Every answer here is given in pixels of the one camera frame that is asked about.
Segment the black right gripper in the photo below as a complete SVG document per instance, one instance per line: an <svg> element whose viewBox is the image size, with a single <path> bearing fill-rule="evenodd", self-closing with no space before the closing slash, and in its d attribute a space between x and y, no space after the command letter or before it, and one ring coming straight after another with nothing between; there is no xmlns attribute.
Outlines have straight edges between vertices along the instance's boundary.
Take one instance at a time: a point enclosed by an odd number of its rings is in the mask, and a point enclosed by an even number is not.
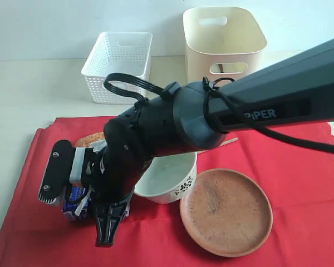
<svg viewBox="0 0 334 267"><path fill-rule="evenodd" d="M109 247L114 244L119 225L129 213L129 194L151 163L151 156L132 149L112 149L108 145L90 159L83 175L83 184L91 186L96 195L96 246Z"/></svg>

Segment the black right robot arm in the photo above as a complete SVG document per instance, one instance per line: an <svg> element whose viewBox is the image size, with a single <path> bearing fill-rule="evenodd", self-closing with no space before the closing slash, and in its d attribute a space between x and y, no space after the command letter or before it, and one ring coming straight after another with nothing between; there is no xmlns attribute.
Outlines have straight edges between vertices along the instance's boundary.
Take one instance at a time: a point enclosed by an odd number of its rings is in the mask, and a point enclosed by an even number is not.
<svg viewBox="0 0 334 267"><path fill-rule="evenodd" d="M107 145L88 161L97 245L110 246L134 186L155 157L217 147L232 132L254 129L272 139L334 154L334 145L290 137L271 126L334 120L334 39L239 80L161 88L112 73L104 87L134 106L107 122Z"/></svg>

